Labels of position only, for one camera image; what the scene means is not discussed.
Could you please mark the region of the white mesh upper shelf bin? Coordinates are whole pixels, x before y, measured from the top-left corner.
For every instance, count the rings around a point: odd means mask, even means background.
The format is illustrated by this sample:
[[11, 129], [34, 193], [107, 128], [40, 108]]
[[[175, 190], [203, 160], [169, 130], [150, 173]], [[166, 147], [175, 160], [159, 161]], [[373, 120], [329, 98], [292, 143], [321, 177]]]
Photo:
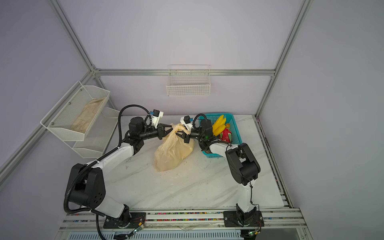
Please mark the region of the white mesh upper shelf bin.
[[[81, 114], [87, 103], [93, 99], [106, 97], [85, 134], [71, 131], [71, 125]], [[64, 97], [40, 121], [41, 125], [61, 141], [84, 141], [96, 119], [110, 98], [110, 91], [76, 82]]]

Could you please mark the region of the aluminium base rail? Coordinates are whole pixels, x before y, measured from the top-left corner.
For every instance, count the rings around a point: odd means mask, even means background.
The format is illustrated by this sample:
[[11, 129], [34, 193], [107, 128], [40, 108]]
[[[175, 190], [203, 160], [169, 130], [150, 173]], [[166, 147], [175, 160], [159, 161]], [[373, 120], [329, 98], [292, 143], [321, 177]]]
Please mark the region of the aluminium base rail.
[[107, 240], [311, 240], [299, 209], [263, 209], [254, 227], [241, 227], [225, 210], [146, 211], [140, 230], [102, 229]]

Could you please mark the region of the pink green fake dragon fruit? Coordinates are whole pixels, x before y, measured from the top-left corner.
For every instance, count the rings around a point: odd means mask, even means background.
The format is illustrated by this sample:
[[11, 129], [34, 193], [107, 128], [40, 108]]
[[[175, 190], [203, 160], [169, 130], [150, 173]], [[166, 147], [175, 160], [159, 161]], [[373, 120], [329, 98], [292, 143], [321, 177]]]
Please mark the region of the pink green fake dragon fruit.
[[232, 142], [232, 132], [228, 128], [224, 129], [224, 131], [220, 134], [220, 137], [222, 141], [225, 141], [227, 143]]

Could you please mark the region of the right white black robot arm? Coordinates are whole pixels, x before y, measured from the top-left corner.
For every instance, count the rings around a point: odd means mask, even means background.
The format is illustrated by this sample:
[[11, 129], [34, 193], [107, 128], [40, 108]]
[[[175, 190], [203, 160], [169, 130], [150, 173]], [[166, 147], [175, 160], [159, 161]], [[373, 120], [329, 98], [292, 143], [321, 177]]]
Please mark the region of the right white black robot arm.
[[176, 135], [189, 143], [194, 139], [198, 141], [202, 152], [216, 154], [227, 159], [231, 175], [239, 184], [238, 202], [234, 211], [225, 211], [224, 223], [226, 227], [255, 227], [260, 232], [264, 226], [264, 220], [260, 207], [253, 203], [252, 182], [258, 178], [261, 167], [246, 143], [239, 145], [221, 140], [213, 133], [213, 126], [208, 119], [200, 120], [200, 126], [195, 127], [194, 122], [185, 124], [190, 130], [177, 131]]

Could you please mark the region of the small yellow fake banana bunch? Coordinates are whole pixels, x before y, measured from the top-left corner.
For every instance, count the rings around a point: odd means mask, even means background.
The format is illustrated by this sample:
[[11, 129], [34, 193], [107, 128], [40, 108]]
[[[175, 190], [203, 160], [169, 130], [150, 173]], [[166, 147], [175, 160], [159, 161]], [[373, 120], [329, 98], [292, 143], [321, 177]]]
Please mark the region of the small yellow fake banana bunch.
[[213, 135], [218, 136], [226, 129], [226, 118], [221, 115], [212, 126]]

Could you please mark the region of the teal plastic fruit basket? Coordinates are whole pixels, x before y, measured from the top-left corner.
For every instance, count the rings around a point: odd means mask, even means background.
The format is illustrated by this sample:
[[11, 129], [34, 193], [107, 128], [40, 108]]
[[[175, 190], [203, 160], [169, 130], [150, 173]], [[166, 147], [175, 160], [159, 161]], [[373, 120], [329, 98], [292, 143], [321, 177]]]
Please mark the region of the teal plastic fruit basket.
[[235, 117], [231, 113], [210, 113], [206, 114], [206, 117], [208, 120], [212, 122], [212, 125], [216, 123], [217, 120], [222, 120], [222, 122], [225, 120], [226, 122], [224, 125], [226, 128], [217, 136], [218, 140], [225, 141], [225, 143], [220, 143], [219, 147], [215, 147], [212, 145], [211, 147], [214, 147], [214, 152], [211, 151], [211, 148], [208, 148], [207, 150], [203, 150], [203, 154], [207, 158], [220, 158], [225, 157], [225, 151], [229, 150], [231, 148], [235, 148], [237, 145], [240, 145], [243, 143], [240, 132], [237, 127], [237, 123], [235, 120]]

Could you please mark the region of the white mesh lower shelf bin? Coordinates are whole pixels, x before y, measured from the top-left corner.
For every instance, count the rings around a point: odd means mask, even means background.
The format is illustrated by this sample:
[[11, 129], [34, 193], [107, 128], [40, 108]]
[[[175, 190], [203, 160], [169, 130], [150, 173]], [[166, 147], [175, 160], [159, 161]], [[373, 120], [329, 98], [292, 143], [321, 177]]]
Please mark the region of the white mesh lower shelf bin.
[[106, 151], [113, 136], [119, 111], [105, 107], [84, 141], [74, 144], [73, 150], [84, 159], [97, 159]]

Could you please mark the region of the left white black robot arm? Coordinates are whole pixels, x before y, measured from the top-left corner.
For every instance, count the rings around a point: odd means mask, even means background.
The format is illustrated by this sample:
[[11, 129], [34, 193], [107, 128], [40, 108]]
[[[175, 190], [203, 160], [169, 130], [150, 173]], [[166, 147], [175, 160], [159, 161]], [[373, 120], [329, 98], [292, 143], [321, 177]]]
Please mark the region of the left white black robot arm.
[[63, 208], [67, 214], [91, 212], [98, 217], [106, 217], [118, 228], [125, 228], [133, 222], [130, 209], [106, 193], [105, 176], [126, 159], [137, 154], [144, 141], [152, 138], [162, 140], [173, 130], [167, 124], [147, 126], [142, 117], [134, 117], [126, 133], [122, 132], [118, 122], [118, 145], [88, 164], [76, 164], [72, 167]]

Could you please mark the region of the cream banana print plastic bag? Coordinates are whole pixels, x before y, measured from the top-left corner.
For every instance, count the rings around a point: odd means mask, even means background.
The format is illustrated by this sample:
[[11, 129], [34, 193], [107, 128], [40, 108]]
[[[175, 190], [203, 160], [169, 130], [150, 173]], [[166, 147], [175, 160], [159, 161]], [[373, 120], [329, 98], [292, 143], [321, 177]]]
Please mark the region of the cream banana print plastic bag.
[[172, 125], [173, 130], [165, 137], [163, 143], [155, 151], [154, 168], [157, 172], [164, 172], [178, 167], [187, 158], [195, 147], [194, 140], [185, 143], [176, 135], [178, 131], [190, 134], [182, 124]]

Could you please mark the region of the white mesh shelf bin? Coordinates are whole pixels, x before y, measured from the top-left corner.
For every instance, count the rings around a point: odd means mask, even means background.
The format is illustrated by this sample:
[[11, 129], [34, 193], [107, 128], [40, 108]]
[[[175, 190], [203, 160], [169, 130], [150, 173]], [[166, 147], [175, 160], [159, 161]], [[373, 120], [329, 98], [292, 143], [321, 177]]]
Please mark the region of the white mesh shelf bin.
[[[85, 134], [71, 131], [71, 125], [81, 114], [87, 103], [93, 99], [106, 97]], [[96, 119], [110, 98], [110, 91], [76, 82], [64, 97], [40, 121], [41, 125], [61, 141], [84, 141]]]
[[105, 107], [84, 141], [74, 144], [73, 150], [84, 159], [97, 159], [106, 151], [113, 136], [119, 111]]

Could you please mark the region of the beige cloth in bin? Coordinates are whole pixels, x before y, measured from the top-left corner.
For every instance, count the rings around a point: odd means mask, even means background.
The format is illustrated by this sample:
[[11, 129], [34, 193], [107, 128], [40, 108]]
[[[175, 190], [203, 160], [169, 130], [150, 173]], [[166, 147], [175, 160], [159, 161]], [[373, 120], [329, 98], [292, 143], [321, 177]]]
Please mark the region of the beige cloth in bin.
[[105, 101], [106, 97], [93, 99], [85, 105], [81, 114], [76, 118], [74, 123], [71, 125], [70, 130], [78, 133], [85, 134], [87, 129], [90, 127], [92, 120], [97, 114], [101, 104]]

